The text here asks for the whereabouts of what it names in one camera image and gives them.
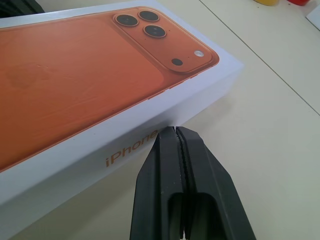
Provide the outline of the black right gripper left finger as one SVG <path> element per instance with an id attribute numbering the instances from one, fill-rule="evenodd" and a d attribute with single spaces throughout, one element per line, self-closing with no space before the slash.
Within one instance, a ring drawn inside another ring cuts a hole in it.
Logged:
<path id="1" fill-rule="evenodd" d="M 129 240 L 180 240 L 183 193 L 178 138 L 169 126 L 137 175 Z"/>

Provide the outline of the white flat object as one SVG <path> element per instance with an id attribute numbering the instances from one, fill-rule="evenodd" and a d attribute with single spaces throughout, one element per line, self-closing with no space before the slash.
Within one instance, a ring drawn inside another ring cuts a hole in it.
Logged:
<path id="1" fill-rule="evenodd" d="M 320 4 L 315 7 L 306 18 L 317 28 L 320 28 Z"/>

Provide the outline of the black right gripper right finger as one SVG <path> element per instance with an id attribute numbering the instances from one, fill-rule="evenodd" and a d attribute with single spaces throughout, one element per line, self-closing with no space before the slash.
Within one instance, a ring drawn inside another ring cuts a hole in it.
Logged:
<path id="1" fill-rule="evenodd" d="M 177 127 L 187 190 L 187 240 L 257 240 L 230 174 L 200 135 Z"/>

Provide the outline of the white iPhone box lid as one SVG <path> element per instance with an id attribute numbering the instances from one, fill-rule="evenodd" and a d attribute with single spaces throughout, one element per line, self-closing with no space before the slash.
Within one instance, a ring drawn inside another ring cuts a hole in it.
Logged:
<path id="1" fill-rule="evenodd" d="M 0 19 L 0 238 L 223 97 L 243 64 L 156 0 Z"/>

